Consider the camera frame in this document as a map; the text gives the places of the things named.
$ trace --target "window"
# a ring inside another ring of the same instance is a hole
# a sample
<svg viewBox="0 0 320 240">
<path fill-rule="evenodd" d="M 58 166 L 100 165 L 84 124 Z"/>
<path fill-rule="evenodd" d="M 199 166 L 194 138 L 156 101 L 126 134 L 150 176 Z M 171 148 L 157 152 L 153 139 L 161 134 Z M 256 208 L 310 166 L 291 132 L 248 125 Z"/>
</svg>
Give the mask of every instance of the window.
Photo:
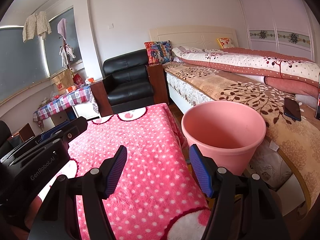
<svg viewBox="0 0 320 240">
<path fill-rule="evenodd" d="M 0 29 L 0 102 L 49 77 L 40 38 L 23 43 L 22 30 Z"/>
<path fill-rule="evenodd" d="M 50 75 L 53 75 L 62 70 L 61 56 L 59 55 L 60 47 L 63 45 L 63 38 L 58 33 L 58 23 L 62 18 L 67 19 L 67 44 L 73 48 L 73 53 L 76 56 L 74 62 L 81 60 L 81 54 L 76 33 L 75 17 L 73 8 L 60 14 L 58 17 L 50 21 L 52 33 L 47 35 L 44 41 L 44 49 L 47 58 Z"/>
</svg>

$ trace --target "plaid tablecloth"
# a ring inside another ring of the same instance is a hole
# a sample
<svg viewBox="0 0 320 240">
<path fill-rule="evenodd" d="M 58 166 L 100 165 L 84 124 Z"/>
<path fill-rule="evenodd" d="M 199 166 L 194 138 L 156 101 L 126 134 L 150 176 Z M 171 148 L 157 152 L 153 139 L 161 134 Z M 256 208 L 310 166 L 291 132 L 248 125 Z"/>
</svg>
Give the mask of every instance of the plaid tablecloth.
<svg viewBox="0 0 320 240">
<path fill-rule="evenodd" d="M 90 86 L 79 88 L 76 91 L 65 94 L 58 99 L 48 103 L 36 110 L 33 113 L 33 121 L 40 122 L 58 112 L 61 112 L 69 107 L 81 104 L 90 100 L 91 89 Z"/>
</svg>

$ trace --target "brown floral bedspread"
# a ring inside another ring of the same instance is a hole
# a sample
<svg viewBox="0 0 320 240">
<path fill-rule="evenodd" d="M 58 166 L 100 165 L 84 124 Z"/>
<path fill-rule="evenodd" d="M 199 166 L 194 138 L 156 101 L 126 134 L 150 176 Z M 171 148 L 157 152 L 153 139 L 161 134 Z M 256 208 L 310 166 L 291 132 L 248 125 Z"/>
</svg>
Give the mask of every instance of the brown floral bedspread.
<svg viewBox="0 0 320 240">
<path fill-rule="evenodd" d="M 284 98 L 294 95 L 222 70 L 170 62 L 166 72 L 188 82 L 214 100 L 248 105 L 259 112 L 267 126 L 266 139 L 279 145 L 278 153 L 297 177 L 308 210 L 320 192 L 320 121 L 302 104 L 301 122 L 283 113 Z"/>
</svg>

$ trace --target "pink trash can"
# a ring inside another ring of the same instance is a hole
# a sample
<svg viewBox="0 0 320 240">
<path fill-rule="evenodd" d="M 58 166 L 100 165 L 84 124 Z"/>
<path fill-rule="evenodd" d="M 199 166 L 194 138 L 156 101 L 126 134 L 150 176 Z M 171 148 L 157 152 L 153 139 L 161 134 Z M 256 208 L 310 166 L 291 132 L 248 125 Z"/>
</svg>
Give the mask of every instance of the pink trash can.
<svg viewBox="0 0 320 240">
<path fill-rule="evenodd" d="M 204 156 L 234 175 L 242 174 L 266 134 L 266 123 L 259 113 L 230 101 L 192 107 L 181 126 L 189 146 L 196 144 Z"/>
</svg>

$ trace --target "armchair seat cushion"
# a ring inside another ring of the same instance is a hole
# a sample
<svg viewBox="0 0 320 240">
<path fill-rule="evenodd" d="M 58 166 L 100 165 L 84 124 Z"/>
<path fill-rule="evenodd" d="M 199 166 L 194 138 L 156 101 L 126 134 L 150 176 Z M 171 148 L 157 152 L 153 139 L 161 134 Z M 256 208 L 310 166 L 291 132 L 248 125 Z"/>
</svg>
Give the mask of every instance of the armchair seat cushion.
<svg viewBox="0 0 320 240">
<path fill-rule="evenodd" d="M 148 80 L 138 79 L 129 81 L 116 86 L 108 94 L 108 100 L 111 106 L 152 97 L 153 89 Z"/>
</svg>

